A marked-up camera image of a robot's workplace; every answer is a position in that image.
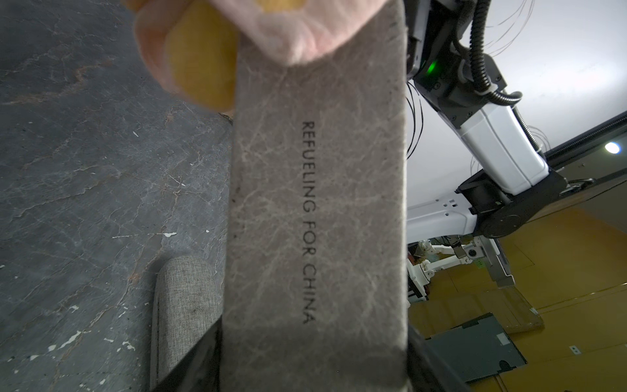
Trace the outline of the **grey rectangular eyeglass case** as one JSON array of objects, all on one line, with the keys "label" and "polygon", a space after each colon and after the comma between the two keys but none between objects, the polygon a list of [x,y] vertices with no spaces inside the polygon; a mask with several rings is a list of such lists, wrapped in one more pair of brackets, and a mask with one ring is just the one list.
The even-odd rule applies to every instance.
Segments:
[{"label": "grey rectangular eyeglass case", "polygon": [[403,4],[286,68],[238,49],[220,388],[405,391]]}]

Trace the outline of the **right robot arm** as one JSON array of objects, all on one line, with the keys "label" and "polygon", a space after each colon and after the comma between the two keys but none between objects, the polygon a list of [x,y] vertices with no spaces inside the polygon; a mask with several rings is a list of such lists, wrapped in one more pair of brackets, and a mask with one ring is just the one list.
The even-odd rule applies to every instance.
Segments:
[{"label": "right robot arm", "polygon": [[453,192],[410,207],[409,243],[437,237],[510,235],[573,187],[555,170],[529,132],[518,104],[522,94],[484,51],[487,1],[407,1],[407,79],[413,154],[429,105],[455,132],[480,170]]}]

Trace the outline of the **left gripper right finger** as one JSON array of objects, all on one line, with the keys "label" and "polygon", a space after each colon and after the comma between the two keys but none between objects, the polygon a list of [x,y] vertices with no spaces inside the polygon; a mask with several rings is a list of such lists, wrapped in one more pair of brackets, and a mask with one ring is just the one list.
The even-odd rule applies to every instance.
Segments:
[{"label": "left gripper right finger", "polygon": [[411,391],[470,392],[470,387],[429,348],[411,325],[408,326],[407,368]]}]

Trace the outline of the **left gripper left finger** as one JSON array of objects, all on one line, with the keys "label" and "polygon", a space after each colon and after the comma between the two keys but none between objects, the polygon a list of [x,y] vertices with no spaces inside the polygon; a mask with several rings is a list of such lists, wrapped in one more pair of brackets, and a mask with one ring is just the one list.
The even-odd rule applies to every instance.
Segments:
[{"label": "left gripper left finger", "polygon": [[181,362],[152,391],[218,392],[221,343],[222,318],[218,318]]}]

